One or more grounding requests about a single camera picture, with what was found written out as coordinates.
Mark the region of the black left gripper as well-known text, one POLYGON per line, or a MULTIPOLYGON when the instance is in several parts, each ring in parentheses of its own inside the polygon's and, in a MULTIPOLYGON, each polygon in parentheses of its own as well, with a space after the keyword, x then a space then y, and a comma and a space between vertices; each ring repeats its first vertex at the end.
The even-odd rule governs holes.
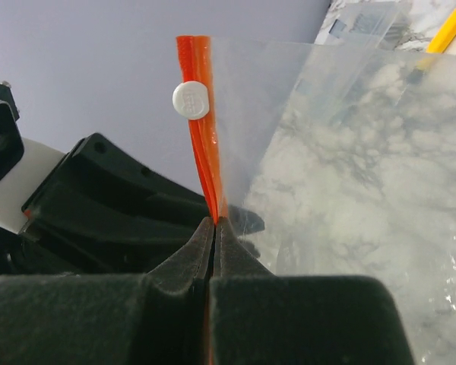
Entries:
POLYGON ((209 216, 197 193, 99 133, 68 153, 22 137, 0 83, 0 274, 148 272, 209 216))

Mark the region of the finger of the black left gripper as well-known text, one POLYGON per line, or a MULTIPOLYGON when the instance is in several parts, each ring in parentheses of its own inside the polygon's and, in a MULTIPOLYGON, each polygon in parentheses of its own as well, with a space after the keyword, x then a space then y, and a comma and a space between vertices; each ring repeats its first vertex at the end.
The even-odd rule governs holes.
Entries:
POLYGON ((245 236, 265 230, 264 219, 254 211, 229 205, 228 214, 229 227, 234 236, 245 236))

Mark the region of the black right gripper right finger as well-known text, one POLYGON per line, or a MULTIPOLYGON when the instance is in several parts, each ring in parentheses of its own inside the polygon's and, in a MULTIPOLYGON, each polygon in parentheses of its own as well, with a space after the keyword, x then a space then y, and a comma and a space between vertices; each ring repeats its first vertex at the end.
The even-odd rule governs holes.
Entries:
POLYGON ((212 364, 412 364, 388 289, 361 275, 270 273, 222 217, 209 281, 212 364))

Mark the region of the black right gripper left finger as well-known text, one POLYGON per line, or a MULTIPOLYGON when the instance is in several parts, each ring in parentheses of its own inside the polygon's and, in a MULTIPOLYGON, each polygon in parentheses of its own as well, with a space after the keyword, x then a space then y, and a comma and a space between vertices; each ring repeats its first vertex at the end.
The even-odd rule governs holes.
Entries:
POLYGON ((0 364, 206 364, 213 238, 147 274, 0 275, 0 364))

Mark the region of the clear zip bag orange zipper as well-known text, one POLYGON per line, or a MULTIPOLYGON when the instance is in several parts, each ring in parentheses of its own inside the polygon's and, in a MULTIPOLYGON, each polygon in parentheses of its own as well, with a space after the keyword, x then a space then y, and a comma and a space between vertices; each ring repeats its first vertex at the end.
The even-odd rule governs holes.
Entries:
POLYGON ((456 364, 456 55, 179 36, 198 173, 278 275, 365 275, 418 364, 456 364))

